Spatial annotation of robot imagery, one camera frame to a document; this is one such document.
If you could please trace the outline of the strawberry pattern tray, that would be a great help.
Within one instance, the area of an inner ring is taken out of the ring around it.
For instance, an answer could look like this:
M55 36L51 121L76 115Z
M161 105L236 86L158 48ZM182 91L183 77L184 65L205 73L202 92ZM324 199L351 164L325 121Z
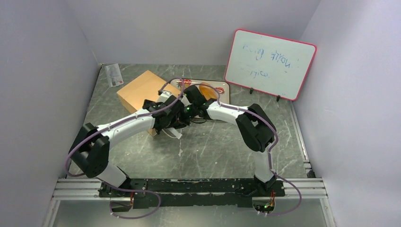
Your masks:
M217 80L200 80L200 79L183 79L180 81L179 79L173 80L170 84L177 88L178 90L181 89L182 86L187 88L191 85L200 84L202 82L209 83L211 88L213 88L216 93L220 94L220 102L230 104L230 86L224 81L217 81Z

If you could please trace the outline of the brown paper bag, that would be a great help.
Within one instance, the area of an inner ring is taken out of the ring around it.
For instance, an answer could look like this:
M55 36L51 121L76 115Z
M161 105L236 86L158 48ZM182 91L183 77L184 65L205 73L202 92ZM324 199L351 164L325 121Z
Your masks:
M118 90L117 96L125 109L132 114L142 108L144 100L156 102L159 98L158 91L165 83L164 79L147 70Z

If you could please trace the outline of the long orange fake baguette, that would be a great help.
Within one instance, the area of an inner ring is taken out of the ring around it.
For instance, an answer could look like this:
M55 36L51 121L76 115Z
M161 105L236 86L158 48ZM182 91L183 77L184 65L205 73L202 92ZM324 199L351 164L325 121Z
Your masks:
M217 99L218 95L217 95L216 91L213 88L211 88L210 86L211 85L206 82L200 83L199 90L200 90L201 94L205 97L206 100Z

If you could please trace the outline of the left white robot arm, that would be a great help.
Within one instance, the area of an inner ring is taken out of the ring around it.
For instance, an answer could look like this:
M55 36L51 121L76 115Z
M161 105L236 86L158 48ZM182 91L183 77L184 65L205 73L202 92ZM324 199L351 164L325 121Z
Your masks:
M132 189L132 179L119 167L110 164L109 151L118 143L143 131L179 129L185 127L190 102L181 94L160 93L158 100L144 100L141 109L114 122L94 126L84 124L68 153L83 175L98 178L112 186L112 191L123 197Z

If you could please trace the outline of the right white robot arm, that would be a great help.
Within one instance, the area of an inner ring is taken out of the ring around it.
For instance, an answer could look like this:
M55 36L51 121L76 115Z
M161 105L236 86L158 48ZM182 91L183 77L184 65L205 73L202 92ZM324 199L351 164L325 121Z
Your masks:
M258 104L249 107L235 106L207 100L196 85L183 90L183 98L189 101L186 116L198 116L205 120L218 120L238 127L246 146L253 151L255 161L255 190L261 196L273 190L277 177L272 170L271 149L277 144L277 130Z

